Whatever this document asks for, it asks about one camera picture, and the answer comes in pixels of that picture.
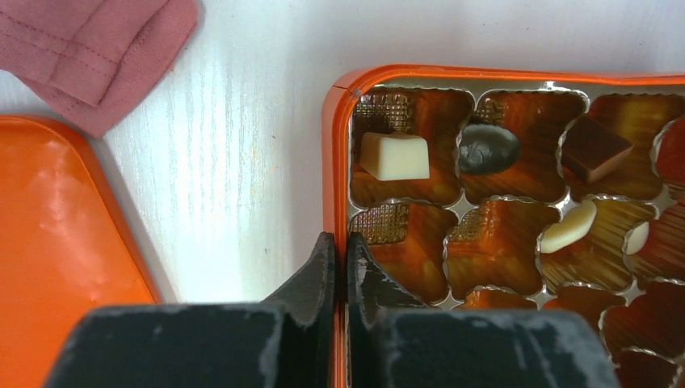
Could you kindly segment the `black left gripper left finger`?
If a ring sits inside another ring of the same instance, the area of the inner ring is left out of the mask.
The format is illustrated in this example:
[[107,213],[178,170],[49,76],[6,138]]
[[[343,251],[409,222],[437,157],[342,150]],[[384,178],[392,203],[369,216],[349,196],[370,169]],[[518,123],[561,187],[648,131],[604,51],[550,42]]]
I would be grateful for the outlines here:
[[261,302],[108,306],[71,331],[48,387],[327,387],[334,237]]

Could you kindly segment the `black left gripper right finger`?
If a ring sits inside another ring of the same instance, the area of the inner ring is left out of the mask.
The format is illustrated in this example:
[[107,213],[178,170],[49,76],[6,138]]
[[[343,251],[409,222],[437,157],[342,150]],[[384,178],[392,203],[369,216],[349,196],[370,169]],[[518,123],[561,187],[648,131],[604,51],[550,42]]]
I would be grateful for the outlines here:
[[563,310],[442,310],[347,240],[352,387],[616,387],[598,336]]

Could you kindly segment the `dark oval chocolate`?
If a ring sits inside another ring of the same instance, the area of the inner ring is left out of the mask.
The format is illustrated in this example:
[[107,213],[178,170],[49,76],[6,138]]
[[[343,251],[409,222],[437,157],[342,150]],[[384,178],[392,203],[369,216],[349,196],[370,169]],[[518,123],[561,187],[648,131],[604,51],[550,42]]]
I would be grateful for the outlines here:
[[520,140],[508,129],[469,124],[461,132],[458,166],[466,175],[501,173],[517,162],[520,150]]

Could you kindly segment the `white oval chocolate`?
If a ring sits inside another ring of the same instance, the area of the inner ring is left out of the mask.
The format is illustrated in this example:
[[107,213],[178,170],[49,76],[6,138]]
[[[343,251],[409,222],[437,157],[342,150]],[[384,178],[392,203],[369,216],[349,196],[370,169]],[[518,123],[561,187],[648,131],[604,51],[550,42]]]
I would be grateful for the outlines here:
[[597,207],[592,200],[584,200],[571,209],[564,218],[552,224],[540,240],[540,252],[551,254],[585,237],[593,225]]

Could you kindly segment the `orange chocolate box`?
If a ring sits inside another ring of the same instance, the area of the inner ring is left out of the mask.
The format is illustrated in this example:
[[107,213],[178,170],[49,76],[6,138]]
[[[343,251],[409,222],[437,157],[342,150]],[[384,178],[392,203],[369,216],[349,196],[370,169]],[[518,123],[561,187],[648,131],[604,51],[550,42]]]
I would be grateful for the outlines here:
[[[633,144],[611,174],[583,183],[561,164],[583,115]],[[458,166],[461,132],[492,124],[521,142],[492,175]],[[442,310],[563,310],[584,319],[616,387],[684,384],[684,77],[573,74],[437,65],[356,70],[322,113],[324,227],[340,254],[334,385],[349,384],[347,240],[361,234],[380,267]],[[365,133],[427,141],[429,179],[379,181],[359,165]],[[589,233],[551,254],[542,234],[584,200]],[[649,237],[625,254],[631,230]]]

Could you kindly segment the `white leaf chocolate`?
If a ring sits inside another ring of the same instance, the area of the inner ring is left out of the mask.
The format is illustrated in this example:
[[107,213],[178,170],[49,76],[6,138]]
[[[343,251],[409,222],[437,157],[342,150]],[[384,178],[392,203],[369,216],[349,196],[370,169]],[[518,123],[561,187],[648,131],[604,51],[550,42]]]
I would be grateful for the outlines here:
[[649,237],[649,223],[642,222],[633,228],[626,239],[625,254],[634,255],[639,252],[646,244]]

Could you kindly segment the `brown square chocolate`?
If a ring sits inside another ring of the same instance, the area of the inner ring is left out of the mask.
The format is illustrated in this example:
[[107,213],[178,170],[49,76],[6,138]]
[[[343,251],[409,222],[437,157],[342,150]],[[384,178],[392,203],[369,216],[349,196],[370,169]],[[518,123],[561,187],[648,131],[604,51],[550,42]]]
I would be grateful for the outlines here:
[[632,148],[630,141],[583,115],[565,133],[561,164],[583,183],[594,183],[615,171]]

